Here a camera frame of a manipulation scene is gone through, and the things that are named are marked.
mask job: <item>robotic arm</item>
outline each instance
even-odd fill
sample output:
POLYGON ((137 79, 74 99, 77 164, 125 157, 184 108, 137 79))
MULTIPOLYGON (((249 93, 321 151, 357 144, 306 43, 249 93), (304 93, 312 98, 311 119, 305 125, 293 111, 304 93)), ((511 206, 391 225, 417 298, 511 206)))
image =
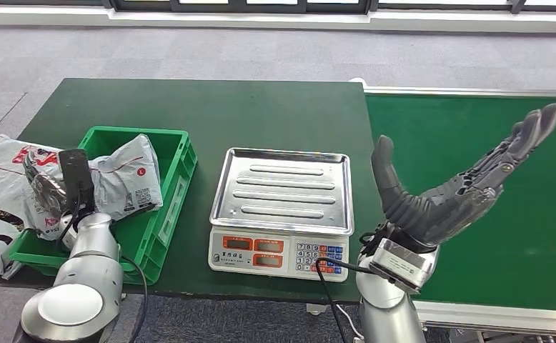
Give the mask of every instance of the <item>robotic arm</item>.
MULTIPOLYGON (((61 221, 62 229, 71 216, 61 221)), ((118 319, 122 293, 119 246, 108 214, 91 213, 75 227, 78 235, 53 287, 24 306, 14 343, 106 342, 118 319)))
POLYGON ((467 171, 419 196, 407 193, 392 165, 394 144, 381 136, 371 162, 386 222, 364 243, 357 273, 367 343, 425 342, 409 294, 432 276, 440 244, 478 220, 503 192, 505 179, 556 126, 556 104, 531 111, 467 171))
POLYGON ((64 244, 69 258, 53 286, 24 306, 13 343, 106 342, 118 319, 123 271, 111 217, 95 211, 85 151, 61 151, 59 162, 62 182, 38 173, 29 157, 24 160, 37 201, 56 216, 63 214, 56 247, 64 244))

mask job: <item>white cable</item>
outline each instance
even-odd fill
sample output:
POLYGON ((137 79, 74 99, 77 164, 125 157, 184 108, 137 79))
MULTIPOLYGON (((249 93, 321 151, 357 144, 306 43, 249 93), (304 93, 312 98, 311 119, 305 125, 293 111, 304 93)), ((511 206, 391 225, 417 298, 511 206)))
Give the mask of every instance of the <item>white cable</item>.
POLYGON ((352 318, 349 317, 349 314, 347 312, 345 312, 341 306, 339 305, 335 305, 337 306, 337 308, 339 309, 339 311, 341 311, 341 313, 343 313, 343 315, 347 318, 347 321, 349 322, 349 325, 352 327, 352 330, 354 330, 354 333, 356 334, 356 336, 358 336, 358 338, 360 339, 364 339, 364 336, 362 336, 358 330, 356 330, 356 328, 354 327, 354 323, 352 322, 352 318))

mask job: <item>white plastic bag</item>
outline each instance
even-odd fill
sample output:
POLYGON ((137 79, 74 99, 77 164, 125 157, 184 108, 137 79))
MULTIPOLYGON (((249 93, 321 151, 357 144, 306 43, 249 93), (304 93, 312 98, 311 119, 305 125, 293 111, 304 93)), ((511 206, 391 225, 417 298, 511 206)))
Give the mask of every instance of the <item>white plastic bag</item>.
POLYGON ((149 138, 140 134, 111 156, 89 161, 95 205, 113 220, 162 207, 158 158, 149 138))
MULTIPOLYGON (((0 276, 9 278, 21 267, 8 259, 9 245, 24 228, 38 237, 55 240, 59 218, 35 200, 24 176, 23 160, 34 152, 36 169, 62 179, 58 149, 30 144, 0 135, 0 276)), ((162 206, 158 160, 147 136, 139 135, 111 156, 89 161, 98 211, 119 220, 138 211, 162 206)))
MULTIPOLYGON (((110 156, 89 161, 89 168, 95 188, 95 208, 113 220, 162 206, 158 159, 146 135, 138 135, 110 156)), ((59 166, 39 172, 63 181, 59 166)), ((59 218, 41 207, 29 185, 24 188, 24 195, 26 216, 38 229, 40 238, 57 239, 61 234, 59 218)))
POLYGON ((56 166, 56 149, 16 141, 0 135, 0 276, 10 277, 20 268, 8 260, 9 245, 24 227, 31 227, 24 211, 22 188, 27 184, 24 156, 34 151, 42 170, 56 166))

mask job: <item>scale keypad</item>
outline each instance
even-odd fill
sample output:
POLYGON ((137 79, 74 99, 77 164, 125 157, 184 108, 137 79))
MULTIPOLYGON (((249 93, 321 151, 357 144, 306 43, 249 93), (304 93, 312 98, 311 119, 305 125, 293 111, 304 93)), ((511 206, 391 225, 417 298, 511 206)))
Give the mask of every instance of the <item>scale keypad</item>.
MULTIPOLYGON (((297 243, 296 267, 298 272, 316 273, 316 259, 330 257, 343 261, 343 247, 321 244, 297 243)), ((342 268, 332 262, 320 261, 320 271, 327 274, 341 274, 342 268)))

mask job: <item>green plastic crate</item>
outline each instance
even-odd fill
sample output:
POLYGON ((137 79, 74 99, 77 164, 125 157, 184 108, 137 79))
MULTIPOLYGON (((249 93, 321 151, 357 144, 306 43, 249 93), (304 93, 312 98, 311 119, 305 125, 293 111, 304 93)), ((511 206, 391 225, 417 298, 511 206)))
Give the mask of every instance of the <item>green plastic crate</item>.
MULTIPOLYGON (((163 206, 118 221, 112 231, 120 243, 123 255, 131 257, 144 271, 148 284, 158 281, 167 256, 177 218, 182 209, 192 174, 198 161, 187 132, 164 129, 135 129, 114 126, 94 126, 82 139, 79 148, 89 159, 110 155, 121 145, 146 134, 158 156, 163 206)), ((54 248, 54 242, 39 239, 31 231, 22 233, 11 245, 9 257, 55 276, 67 256, 54 248)), ((132 265, 122 262, 124 282, 142 284, 132 265)))

